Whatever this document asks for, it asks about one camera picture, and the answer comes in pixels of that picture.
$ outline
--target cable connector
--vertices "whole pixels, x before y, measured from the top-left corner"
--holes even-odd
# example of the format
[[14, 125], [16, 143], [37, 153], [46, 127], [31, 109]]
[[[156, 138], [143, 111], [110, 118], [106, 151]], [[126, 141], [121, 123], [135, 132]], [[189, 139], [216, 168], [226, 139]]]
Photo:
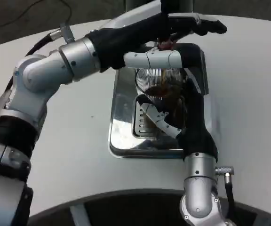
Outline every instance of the cable connector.
[[223, 167], [216, 167], [215, 174], [219, 176], [224, 176], [224, 183], [225, 184], [232, 184], [231, 176], [234, 175], [234, 167], [232, 166], [223, 166]]
[[49, 36], [53, 41], [63, 37], [67, 44], [75, 41], [75, 38], [70, 26], [66, 25], [65, 23], [60, 24], [60, 28], [57, 29], [56, 31], [51, 32]]

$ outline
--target silver robot arm segment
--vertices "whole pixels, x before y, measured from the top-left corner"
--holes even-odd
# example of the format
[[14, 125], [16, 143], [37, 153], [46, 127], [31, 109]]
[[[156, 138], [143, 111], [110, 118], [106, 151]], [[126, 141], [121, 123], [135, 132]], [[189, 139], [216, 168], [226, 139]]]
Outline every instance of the silver robot arm segment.
[[[226, 32], [220, 21], [207, 20], [198, 23], [192, 14], [169, 17], [160, 13], [119, 29], [92, 31], [77, 41], [66, 37], [68, 44], [48, 57], [23, 58], [14, 69], [12, 88], [0, 97], [0, 226], [26, 225], [33, 194], [26, 184], [30, 158], [45, 121], [47, 102], [61, 84], [79, 81], [109, 67], [186, 67], [191, 57], [183, 53], [196, 49], [195, 45], [157, 54], [152, 50], [146, 53], [148, 61], [128, 52], [176, 32]], [[51, 36], [57, 37], [59, 31]]]

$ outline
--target white table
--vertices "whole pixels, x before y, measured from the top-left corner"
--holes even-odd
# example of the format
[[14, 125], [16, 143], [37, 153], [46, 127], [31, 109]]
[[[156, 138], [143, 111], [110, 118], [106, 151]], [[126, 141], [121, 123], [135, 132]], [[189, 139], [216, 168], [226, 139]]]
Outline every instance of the white table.
[[[233, 165], [236, 201], [271, 213], [271, 22], [219, 16], [225, 35], [191, 35], [206, 54], [211, 93], [220, 116], [219, 164]], [[76, 38], [105, 21], [72, 27]], [[46, 34], [0, 45], [0, 95], [13, 68]], [[40, 53], [62, 44], [55, 41]], [[115, 71], [63, 85], [48, 103], [48, 116], [32, 156], [28, 185], [31, 216], [76, 199], [111, 191], [183, 190], [182, 160], [117, 159], [108, 151]], [[223, 181], [219, 194], [225, 196]]]

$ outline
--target stainless steel tray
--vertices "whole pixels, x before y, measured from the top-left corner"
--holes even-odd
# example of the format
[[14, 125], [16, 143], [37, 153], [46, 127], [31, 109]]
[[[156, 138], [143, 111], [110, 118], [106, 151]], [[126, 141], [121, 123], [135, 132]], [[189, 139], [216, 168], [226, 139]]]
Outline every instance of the stainless steel tray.
[[182, 150], [178, 149], [175, 139], [162, 132], [154, 131], [143, 136], [135, 133], [134, 121], [140, 120], [136, 115], [139, 111], [135, 105], [136, 96], [135, 70], [117, 70], [109, 133], [111, 152], [120, 158], [181, 158]]

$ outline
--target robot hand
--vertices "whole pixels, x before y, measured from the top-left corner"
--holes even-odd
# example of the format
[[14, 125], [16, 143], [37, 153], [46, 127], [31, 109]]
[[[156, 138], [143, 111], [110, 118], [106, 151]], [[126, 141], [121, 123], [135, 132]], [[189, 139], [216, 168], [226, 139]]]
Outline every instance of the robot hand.
[[206, 35], [227, 31], [219, 20], [198, 13], [159, 13], [126, 27], [103, 28], [86, 35], [93, 43], [101, 63], [101, 72], [107, 68], [119, 69], [125, 66], [124, 54], [136, 52], [139, 47], [157, 38], [166, 40], [171, 34], [194, 32]]

